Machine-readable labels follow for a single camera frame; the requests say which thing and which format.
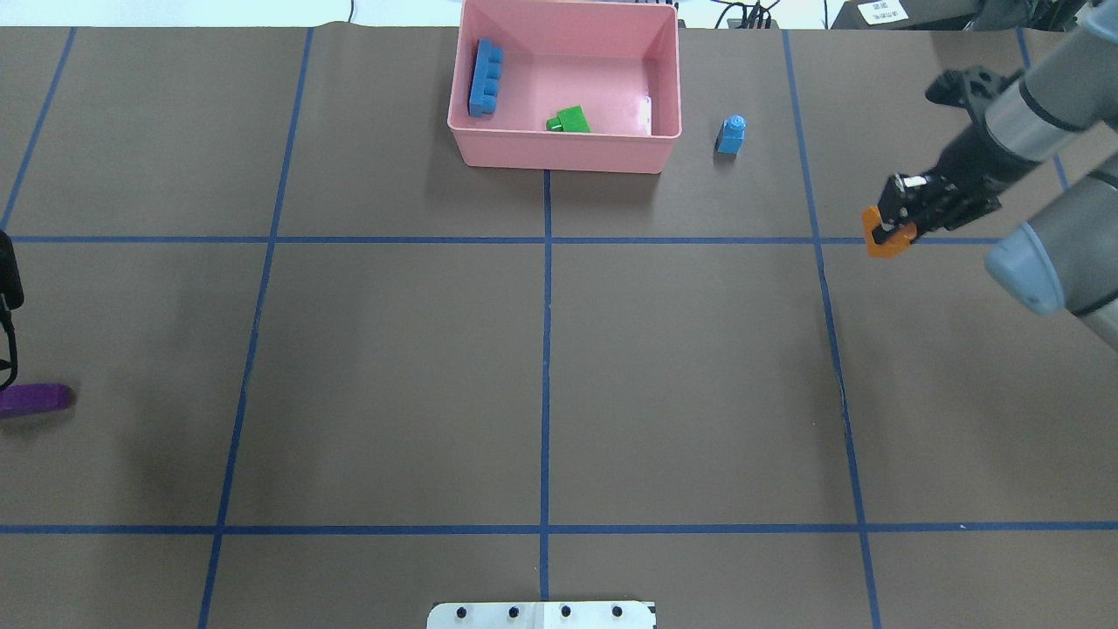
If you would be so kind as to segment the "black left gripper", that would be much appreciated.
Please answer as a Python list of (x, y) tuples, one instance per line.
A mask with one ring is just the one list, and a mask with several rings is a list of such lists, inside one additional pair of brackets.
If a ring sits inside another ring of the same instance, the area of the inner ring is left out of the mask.
[(1, 298), (4, 309), (19, 309), (23, 306), (23, 280), (19, 267), (15, 245), (7, 232), (0, 232), (1, 238)]

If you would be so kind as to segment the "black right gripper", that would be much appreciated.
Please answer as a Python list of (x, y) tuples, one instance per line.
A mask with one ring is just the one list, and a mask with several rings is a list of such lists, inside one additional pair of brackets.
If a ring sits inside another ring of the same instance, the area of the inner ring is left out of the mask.
[[(910, 247), (926, 232), (954, 231), (1001, 210), (1003, 160), (983, 149), (942, 151), (921, 174), (887, 177), (877, 203), (881, 220), (873, 228), (877, 247)], [(884, 219), (899, 219), (888, 223)]]

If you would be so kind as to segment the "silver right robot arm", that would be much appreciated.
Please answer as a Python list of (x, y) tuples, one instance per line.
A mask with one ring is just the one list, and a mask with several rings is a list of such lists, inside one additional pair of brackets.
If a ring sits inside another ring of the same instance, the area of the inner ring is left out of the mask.
[[(861, 215), (866, 254), (890, 259), (931, 232), (999, 210), (1001, 198), (1087, 131), (1115, 128), (1117, 36), (1102, 1), (1045, 59), (1010, 76), (983, 66), (948, 69), (926, 99), (963, 109), (963, 128), (921, 174), (887, 177)], [(1106, 156), (1001, 238), (983, 259), (991, 278), (1038, 315), (1067, 312), (1117, 342), (1117, 156)]]

